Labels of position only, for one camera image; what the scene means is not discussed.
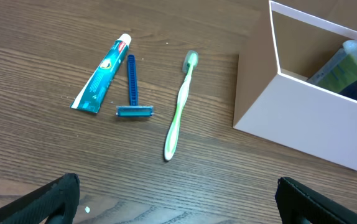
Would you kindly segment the clear bottle dark liquid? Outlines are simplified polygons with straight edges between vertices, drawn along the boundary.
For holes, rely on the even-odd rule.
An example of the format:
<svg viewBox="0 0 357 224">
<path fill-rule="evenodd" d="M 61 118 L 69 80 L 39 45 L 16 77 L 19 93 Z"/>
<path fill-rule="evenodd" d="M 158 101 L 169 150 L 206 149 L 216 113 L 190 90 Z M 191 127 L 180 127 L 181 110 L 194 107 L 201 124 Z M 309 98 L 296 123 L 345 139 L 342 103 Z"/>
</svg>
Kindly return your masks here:
<svg viewBox="0 0 357 224">
<path fill-rule="evenodd" d="M 347 40 L 309 83 L 357 101 L 357 40 Z"/>
</svg>

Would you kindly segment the teal toothpaste tube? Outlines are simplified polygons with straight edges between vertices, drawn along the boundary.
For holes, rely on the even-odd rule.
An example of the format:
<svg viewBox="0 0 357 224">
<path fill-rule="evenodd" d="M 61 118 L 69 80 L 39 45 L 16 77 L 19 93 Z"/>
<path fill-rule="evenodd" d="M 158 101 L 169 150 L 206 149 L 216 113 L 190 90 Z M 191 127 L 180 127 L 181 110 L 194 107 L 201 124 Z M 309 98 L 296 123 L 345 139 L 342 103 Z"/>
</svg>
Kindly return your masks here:
<svg viewBox="0 0 357 224">
<path fill-rule="evenodd" d="M 105 94 L 119 70 L 132 38 L 129 34 L 122 34 L 101 60 L 92 76 L 70 105 L 71 109 L 98 113 Z"/>
</svg>

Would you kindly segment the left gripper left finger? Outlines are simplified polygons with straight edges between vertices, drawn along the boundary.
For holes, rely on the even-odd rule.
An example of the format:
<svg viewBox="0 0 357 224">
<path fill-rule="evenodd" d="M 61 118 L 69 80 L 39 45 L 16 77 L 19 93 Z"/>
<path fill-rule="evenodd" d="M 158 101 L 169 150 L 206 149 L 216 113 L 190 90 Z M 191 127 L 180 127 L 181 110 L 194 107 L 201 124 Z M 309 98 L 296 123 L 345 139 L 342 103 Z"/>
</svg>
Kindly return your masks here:
<svg viewBox="0 0 357 224">
<path fill-rule="evenodd" d="M 72 224 L 80 200 L 80 180 L 74 173 L 32 191 L 0 208 L 0 224 Z"/>
</svg>

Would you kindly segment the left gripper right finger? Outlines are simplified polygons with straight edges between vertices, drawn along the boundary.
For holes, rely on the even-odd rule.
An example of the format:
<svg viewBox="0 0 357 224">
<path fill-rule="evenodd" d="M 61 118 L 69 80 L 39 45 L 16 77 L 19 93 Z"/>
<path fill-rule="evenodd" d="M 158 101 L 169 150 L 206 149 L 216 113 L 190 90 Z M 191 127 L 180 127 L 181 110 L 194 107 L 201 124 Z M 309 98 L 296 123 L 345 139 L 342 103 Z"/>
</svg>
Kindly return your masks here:
<svg viewBox="0 0 357 224">
<path fill-rule="evenodd" d="M 357 224 L 357 213 L 290 177 L 278 180 L 275 200 L 283 224 Z"/>
</svg>

